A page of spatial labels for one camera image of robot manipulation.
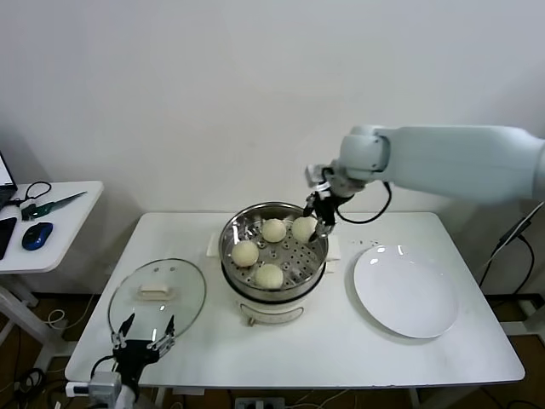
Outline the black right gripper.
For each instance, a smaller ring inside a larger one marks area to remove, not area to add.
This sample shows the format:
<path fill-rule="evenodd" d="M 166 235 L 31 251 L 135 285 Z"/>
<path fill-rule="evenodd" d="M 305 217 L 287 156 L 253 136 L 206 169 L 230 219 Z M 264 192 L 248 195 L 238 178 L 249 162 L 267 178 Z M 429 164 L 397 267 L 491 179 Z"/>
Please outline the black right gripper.
<path fill-rule="evenodd" d="M 316 216 L 316 224 L 310 240 L 327 239 L 336 223 L 336 211 L 342 204 L 343 197 L 327 189 L 316 189 L 306 198 L 304 216 Z"/>

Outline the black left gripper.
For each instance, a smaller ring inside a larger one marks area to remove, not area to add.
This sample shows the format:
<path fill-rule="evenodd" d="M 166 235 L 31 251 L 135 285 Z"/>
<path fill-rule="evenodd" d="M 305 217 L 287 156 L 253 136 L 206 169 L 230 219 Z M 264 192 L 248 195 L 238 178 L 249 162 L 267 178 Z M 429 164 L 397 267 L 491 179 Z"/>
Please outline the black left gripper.
<path fill-rule="evenodd" d="M 122 379 L 139 379 L 145 367 L 155 364 L 175 343 L 175 316 L 172 315 L 164 334 L 156 341 L 126 340 L 135 319 L 132 313 L 111 335 L 112 354 Z"/>

